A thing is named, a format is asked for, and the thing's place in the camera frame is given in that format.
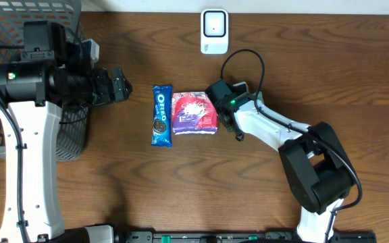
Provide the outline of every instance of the green led light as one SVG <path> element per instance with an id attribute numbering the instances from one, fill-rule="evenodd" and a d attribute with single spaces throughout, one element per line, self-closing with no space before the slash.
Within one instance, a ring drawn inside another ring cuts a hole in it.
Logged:
<path id="1" fill-rule="evenodd" d="M 8 79 L 9 80 L 12 80 L 12 79 L 15 79 L 16 78 L 16 74 L 15 73 L 8 73 Z"/>

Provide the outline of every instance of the wood grain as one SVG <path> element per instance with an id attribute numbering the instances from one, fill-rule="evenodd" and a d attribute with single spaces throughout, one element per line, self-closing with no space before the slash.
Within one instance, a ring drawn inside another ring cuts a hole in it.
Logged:
<path id="1" fill-rule="evenodd" d="M 338 230 L 364 230 L 389 242 L 389 16 L 231 14 L 230 48 L 263 56 L 265 103 L 292 119 L 328 122 L 359 177 L 364 197 L 340 212 Z M 202 55 L 199 15 L 82 13 L 85 35 L 100 45 L 99 66 L 119 65 L 129 101 L 92 110 L 83 156 L 59 163 L 66 227 L 113 222 L 157 231 L 294 228 L 300 207 L 278 154 L 252 136 L 174 136 L 151 146 L 154 84 L 205 90 L 227 55 Z M 238 54 L 225 71 L 252 90 L 260 65 Z M 347 201 L 356 196 L 355 189 Z M 5 164 L 0 160 L 0 225 Z"/>

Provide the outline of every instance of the oreo package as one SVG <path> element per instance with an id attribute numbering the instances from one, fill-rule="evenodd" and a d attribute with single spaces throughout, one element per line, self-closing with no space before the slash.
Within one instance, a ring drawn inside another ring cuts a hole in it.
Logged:
<path id="1" fill-rule="evenodd" d="M 170 138 L 170 108 L 172 101 L 172 86 L 154 86 L 154 118 L 153 118 L 153 146 L 172 147 Z"/>

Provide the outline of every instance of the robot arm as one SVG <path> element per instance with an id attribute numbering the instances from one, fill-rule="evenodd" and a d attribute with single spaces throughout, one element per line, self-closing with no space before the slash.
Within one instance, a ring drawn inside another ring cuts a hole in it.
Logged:
<path id="1" fill-rule="evenodd" d="M 57 196 L 55 147 L 59 127 L 66 126 L 60 125 L 63 107 L 86 109 L 125 101 L 132 87 L 119 67 L 112 69 L 112 78 L 103 68 L 93 69 L 98 60 L 98 53 L 91 51 L 94 42 L 67 43 L 65 29 L 59 24 L 25 23 L 24 42 L 24 52 L 17 61 L 0 64 L 1 101 L 15 121 L 24 145 L 24 222 L 18 220 L 17 140 L 0 111 L 7 158 L 0 241 L 22 242 L 19 224 L 23 223 L 29 242 L 113 243 L 117 232 L 111 225 L 65 231 Z"/>
<path id="2" fill-rule="evenodd" d="M 246 133 L 252 134 L 279 152 L 290 189 L 303 207 L 297 233 L 304 241 L 323 242 L 330 211 L 339 207 L 349 194 L 352 177 L 337 157 L 304 134 L 289 130 L 260 114 L 255 102 L 270 117 L 321 138 L 346 156 L 333 129 L 323 122 L 316 126 L 298 123 L 272 111 L 247 92 L 245 83 L 230 86 L 219 80 L 206 93 L 219 120 L 229 132 L 236 134 L 237 140 L 242 141 Z M 323 160 L 312 166 L 309 159 L 316 155 L 323 155 Z"/>

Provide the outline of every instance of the gray wire basket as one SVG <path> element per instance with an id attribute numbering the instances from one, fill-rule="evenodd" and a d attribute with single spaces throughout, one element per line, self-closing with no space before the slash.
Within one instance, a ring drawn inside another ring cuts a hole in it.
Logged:
<path id="1" fill-rule="evenodd" d="M 14 0 L 0 1 L 0 45 L 23 45 L 23 25 L 28 21 L 48 20 L 71 28 L 82 40 L 79 24 L 80 0 Z M 68 40 L 74 37 L 67 32 Z M 0 49 L 0 63 L 8 62 L 17 51 Z M 71 113 L 63 107 L 63 122 L 72 122 L 88 115 L 83 111 Z M 57 135 L 57 161 L 77 159 L 82 153 L 86 132 L 86 119 L 64 124 Z M 4 134 L 0 123 L 0 157 L 5 156 Z"/>

